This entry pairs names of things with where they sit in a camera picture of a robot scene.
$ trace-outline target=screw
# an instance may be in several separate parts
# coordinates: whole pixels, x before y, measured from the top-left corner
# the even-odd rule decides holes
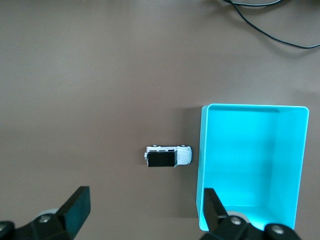
[[[39,220],[39,223],[44,224],[44,223],[48,222],[50,219],[51,219],[51,217],[49,215],[42,215]]]
[[[241,224],[241,220],[236,217],[236,216],[233,216],[231,217],[231,222],[234,224],[234,225],[240,225]]]
[[[285,233],[285,230],[283,230],[283,228],[280,227],[279,225],[273,225],[271,227],[271,229],[277,234],[284,234]]]
[[[1,224],[1,225],[0,225],[0,232],[1,232],[2,230],[4,230],[4,229],[6,228],[6,226],[7,226],[6,224]]]

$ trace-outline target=toy car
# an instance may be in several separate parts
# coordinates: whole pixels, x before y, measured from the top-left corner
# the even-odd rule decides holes
[[[176,167],[177,165],[187,165],[191,162],[192,150],[191,147],[186,145],[152,145],[146,147],[144,159],[149,167]]]

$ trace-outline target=blue plastic container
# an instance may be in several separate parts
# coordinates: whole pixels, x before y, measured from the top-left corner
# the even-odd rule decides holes
[[[196,206],[214,188],[227,211],[263,230],[295,227],[309,110],[303,106],[211,104],[202,108]]]

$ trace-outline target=gray table surface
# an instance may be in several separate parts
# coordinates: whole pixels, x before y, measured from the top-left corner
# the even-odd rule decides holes
[[[320,41],[320,3],[243,13],[297,44]],[[275,43],[221,0],[0,2],[0,219],[22,226],[81,185],[77,240],[197,240],[201,107],[310,110],[296,231],[320,235],[320,52]],[[190,165],[148,168],[145,146]]]

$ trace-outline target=wire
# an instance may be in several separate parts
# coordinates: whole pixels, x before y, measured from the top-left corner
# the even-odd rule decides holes
[[[231,4],[231,0],[223,0],[228,4]],[[244,2],[234,2],[234,5],[237,6],[245,6],[245,7],[267,7],[267,6],[271,6],[271,5],[275,5],[280,3],[282,0],[277,0],[274,2],[270,2],[270,3],[263,3],[263,4],[252,4],[252,3],[244,3]]]
[[[266,35],[268,38],[274,40],[274,41],[277,41],[279,43],[282,43],[282,44],[285,44],[285,45],[289,45],[291,47],[295,47],[295,48],[298,48],[298,49],[314,49],[316,47],[319,47],[320,46],[320,43],[318,44],[315,44],[315,45],[312,45],[312,46],[302,46],[302,45],[297,45],[297,44],[294,44],[294,43],[291,43],[291,42],[288,42],[288,41],[283,41],[283,40],[280,40],[274,36],[271,36],[270,34],[266,33],[265,31],[261,30],[259,27],[257,27],[256,25],[254,25],[253,23],[251,23],[248,19],[245,18],[245,16],[240,12],[240,10],[238,9],[237,5],[239,6],[247,6],[247,7],[265,7],[265,6],[270,6],[270,5],[274,5],[274,4],[277,4],[279,3],[280,1],[282,0],[278,0],[278,1],[275,1],[275,2],[272,2],[272,3],[268,3],[268,4],[258,4],[258,5],[252,5],[252,4],[246,4],[246,3],[237,3],[237,2],[233,2],[231,0],[223,0],[229,4],[231,4],[233,6],[233,8],[236,10],[236,12],[239,14],[239,16],[247,23],[249,24],[251,27],[253,27],[255,30],[257,30],[258,32]]]

